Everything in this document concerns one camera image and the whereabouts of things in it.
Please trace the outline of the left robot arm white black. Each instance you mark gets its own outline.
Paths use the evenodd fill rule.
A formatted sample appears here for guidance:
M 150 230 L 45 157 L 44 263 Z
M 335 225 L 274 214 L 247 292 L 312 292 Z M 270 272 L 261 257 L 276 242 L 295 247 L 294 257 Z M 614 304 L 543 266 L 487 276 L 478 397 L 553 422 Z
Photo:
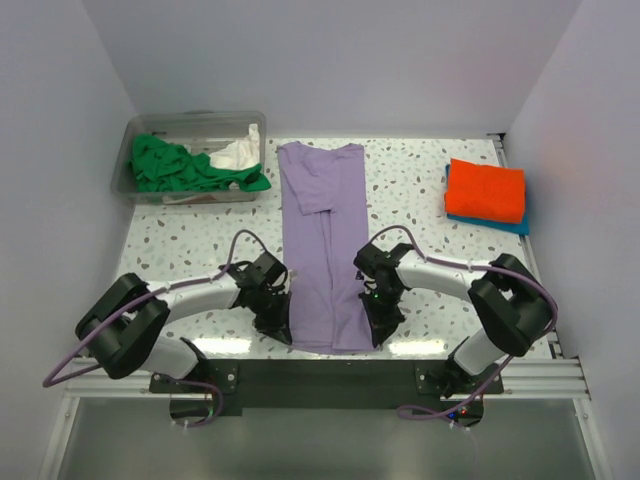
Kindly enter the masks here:
M 79 321 L 75 335 L 112 379 L 144 370 L 168 375 L 183 391 L 196 392 L 207 380 L 206 357 L 191 340 L 164 338 L 165 325 L 206 311 L 243 308 L 253 314 L 259 334 L 290 345 L 289 276 L 268 251 L 253 262 L 171 282 L 147 282 L 127 273 Z

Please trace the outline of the purple t shirt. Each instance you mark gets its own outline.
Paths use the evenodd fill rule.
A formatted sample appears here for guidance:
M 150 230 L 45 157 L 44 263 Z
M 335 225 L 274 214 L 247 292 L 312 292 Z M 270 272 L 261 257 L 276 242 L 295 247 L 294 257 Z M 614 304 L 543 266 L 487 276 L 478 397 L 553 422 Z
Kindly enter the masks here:
M 369 239 L 364 148 L 325 150 L 290 142 L 277 149 L 284 263 L 291 285 L 295 348 L 322 354 L 373 348 L 354 259 Z

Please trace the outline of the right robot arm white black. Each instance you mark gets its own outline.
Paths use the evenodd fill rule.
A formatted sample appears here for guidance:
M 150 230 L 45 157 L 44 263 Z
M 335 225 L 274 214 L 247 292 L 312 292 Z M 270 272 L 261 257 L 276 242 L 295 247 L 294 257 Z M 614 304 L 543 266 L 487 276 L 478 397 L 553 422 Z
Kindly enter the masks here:
M 477 390 L 496 361 L 524 356 L 557 320 L 555 300 L 511 254 L 465 263 L 423 255 L 408 243 L 383 251 L 369 242 L 357 252 L 354 265 L 365 285 L 359 298 L 375 348 L 405 321 L 399 304 L 410 290 L 432 290 L 473 306 L 481 329 L 463 340 L 442 366 L 424 374 L 445 398 Z

